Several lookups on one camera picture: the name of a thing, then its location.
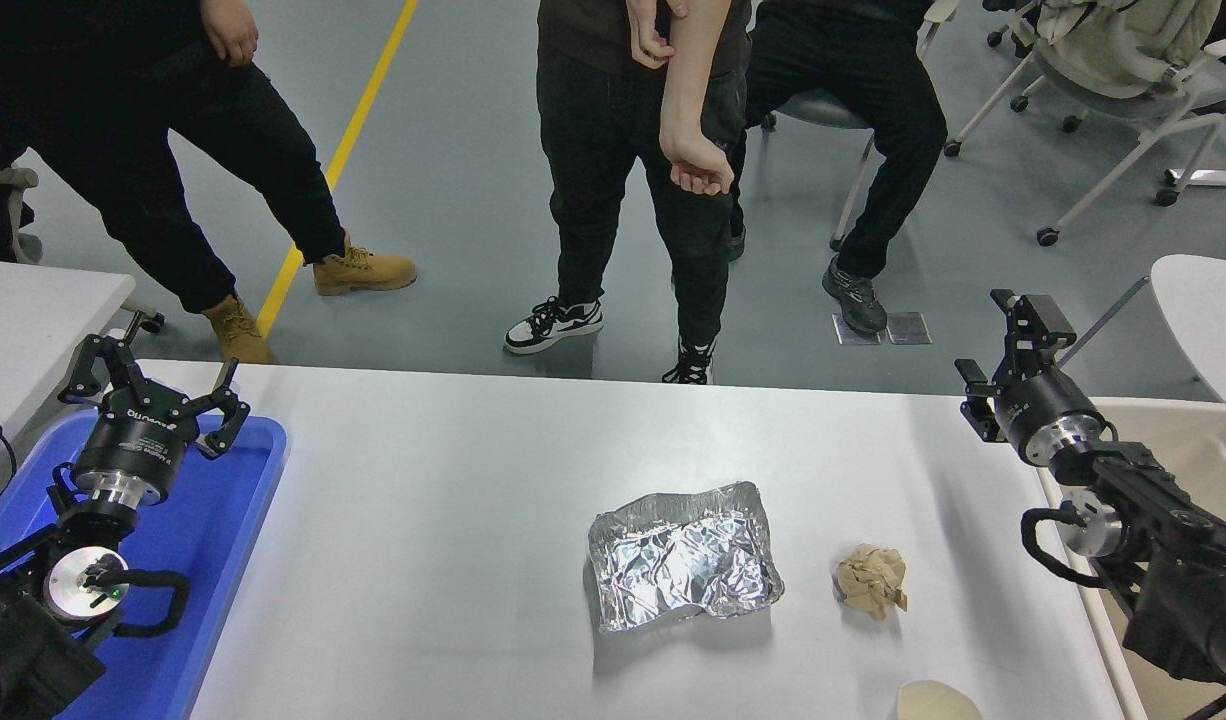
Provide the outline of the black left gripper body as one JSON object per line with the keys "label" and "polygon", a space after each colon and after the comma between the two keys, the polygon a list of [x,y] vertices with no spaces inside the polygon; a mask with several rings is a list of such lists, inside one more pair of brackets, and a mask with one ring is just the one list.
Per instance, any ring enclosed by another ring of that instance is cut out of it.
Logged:
{"label": "black left gripper body", "polygon": [[98,419],[78,459],[74,486],[92,491],[102,475],[132,475],[156,491],[170,491],[181,469],[188,443],[196,438],[196,419],[180,411],[188,396],[174,388],[151,386],[151,404],[132,388],[112,389],[98,407]]}

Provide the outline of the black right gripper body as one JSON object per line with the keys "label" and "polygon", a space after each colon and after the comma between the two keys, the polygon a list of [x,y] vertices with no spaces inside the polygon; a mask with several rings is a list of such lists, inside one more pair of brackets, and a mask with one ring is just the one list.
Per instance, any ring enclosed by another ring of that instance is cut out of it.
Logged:
{"label": "black right gripper body", "polygon": [[1105,419],[1094,402],[1060,369],[1000,381],[993,415],[1016,451],[1058,451],[1094,442]]}

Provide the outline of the person's left hand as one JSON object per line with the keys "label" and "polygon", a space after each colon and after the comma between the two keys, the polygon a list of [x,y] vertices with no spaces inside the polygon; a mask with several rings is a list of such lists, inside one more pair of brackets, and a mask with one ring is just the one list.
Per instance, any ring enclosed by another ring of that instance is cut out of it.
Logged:
{"label": "person's left hand", "polygon": [[729,193],[733,173],[726,152],[699,128],[663,128],[660,150],[669,163],[669,179],[682,191],[701,196]]}
{"label": "person's left hand", "polygon": [[200,1],[204,31],[219,60],[229,67],[246,67],[257,52],[257,25],[243,0]]}

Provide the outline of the person's right hand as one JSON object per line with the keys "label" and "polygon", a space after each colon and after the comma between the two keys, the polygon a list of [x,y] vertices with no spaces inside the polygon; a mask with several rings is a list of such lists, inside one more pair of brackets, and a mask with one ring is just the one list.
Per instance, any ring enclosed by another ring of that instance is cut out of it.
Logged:
{"label": "person's right hand", "polygon": [[626,1],[628,27],[630,27],[631,59],[644,67],[657,70],[674,55],[673,47],[657,28],[660,5],[664,4],[669,18],[685,18],[689,13],[687,1]]}

